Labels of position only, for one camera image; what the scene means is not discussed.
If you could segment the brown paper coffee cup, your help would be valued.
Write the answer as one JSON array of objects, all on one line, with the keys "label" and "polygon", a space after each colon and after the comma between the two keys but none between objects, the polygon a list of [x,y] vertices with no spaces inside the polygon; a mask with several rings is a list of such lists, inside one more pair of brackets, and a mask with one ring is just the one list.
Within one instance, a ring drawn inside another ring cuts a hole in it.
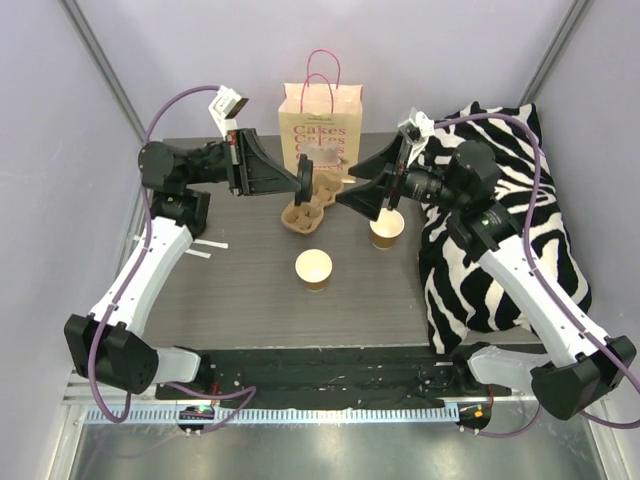
[{"label": "brown paper coffee cup", "polygon": [[382,209],[376,221],[370,221],[371,240],[373,245],[386,250],[391,248],[405,228],[405,220],[397,210]]}]

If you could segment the black plastic cup lid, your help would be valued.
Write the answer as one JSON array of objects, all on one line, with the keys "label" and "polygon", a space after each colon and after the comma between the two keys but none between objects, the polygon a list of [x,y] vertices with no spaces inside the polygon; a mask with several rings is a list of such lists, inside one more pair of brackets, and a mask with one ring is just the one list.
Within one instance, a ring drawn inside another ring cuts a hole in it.
[{"label": "black plastic cup lid", "polygon": [[300,206],[308,203],[313,195],[313,161],[306,154],[301,154],[298,162],[297,180],[300,184],[295,193],[294,205]]}]

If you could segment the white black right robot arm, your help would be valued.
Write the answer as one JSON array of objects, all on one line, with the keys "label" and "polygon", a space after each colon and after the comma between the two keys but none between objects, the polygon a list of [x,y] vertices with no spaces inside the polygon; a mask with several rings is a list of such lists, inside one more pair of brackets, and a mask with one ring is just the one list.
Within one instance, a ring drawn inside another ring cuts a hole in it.
[{"label": "white black right robot arm", "polygon": [[464,141],[447,165],[422,166],[417,157],[425,146],[398,134],[349,169],[363,183],[338,195],[338,203],[372,221],[403,197],[449,211],[452,240],[502,286],[545,347],[528,354],[477,344],[452,369],[453,386],[472,395],[486,384],[501,385],[534,395],[557,419],[572,418],[620,383],[635,346],[625,336],[610,337],[535,266],[519,223],[495,199],[501,170],[490,146]]}]

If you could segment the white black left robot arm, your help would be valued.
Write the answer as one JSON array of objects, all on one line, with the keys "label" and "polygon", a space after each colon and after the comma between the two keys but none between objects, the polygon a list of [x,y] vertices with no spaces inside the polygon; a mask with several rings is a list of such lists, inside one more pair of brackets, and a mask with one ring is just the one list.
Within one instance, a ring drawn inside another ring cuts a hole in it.
[{"label": "white black left robot arm", "polygon": [[142,339],[169,274],[205,230],[210,195],[193,187],[225,182],[237,196],[291,193],[302,203],[313,192],[313,163],[303,157],[291,173],[266,152],[255,130],[242,128],[190,150],[152,141],[142,147],[138,166],[143,186],[153,193],[143,236],[90,312],[70,316],[64,336],[76,372],[86,379],[129,394],[177,382],[187,396],[200,399],[213,385],[202,355],[155,349]]}]

